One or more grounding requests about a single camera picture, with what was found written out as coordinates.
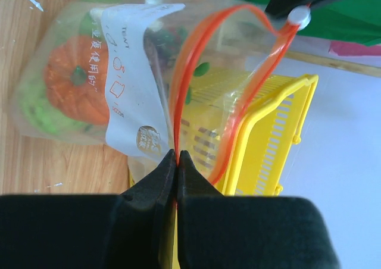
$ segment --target orange pumpkin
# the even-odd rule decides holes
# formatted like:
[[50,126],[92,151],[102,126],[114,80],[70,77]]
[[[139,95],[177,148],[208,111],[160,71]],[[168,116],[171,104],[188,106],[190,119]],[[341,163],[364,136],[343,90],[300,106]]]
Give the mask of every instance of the orange pumpkin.
[[107,44],[86,35],[73,36],[52,50],[44,70],[50,103],[67,117],[86,123],[108,123],[105,99]]

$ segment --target wooden surface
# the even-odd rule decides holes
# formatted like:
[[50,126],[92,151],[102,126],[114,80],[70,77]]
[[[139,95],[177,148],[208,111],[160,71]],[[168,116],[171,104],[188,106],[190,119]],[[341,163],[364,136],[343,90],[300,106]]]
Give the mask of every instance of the wooden surface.
[[110,147],[21,137],[8,102],[46,28],[71,0],[0,0],[0,194],[120,193],[127,189],[127,157]]

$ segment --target green cloth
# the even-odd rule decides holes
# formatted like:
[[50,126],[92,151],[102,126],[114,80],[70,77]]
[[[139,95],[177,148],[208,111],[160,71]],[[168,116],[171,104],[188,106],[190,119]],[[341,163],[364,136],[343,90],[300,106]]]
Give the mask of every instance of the green cloth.
[[[247,0],[267,4],[270,0]],[[300,35],[330,40],[381,44],[381,0],[340,0],[312,12]]]

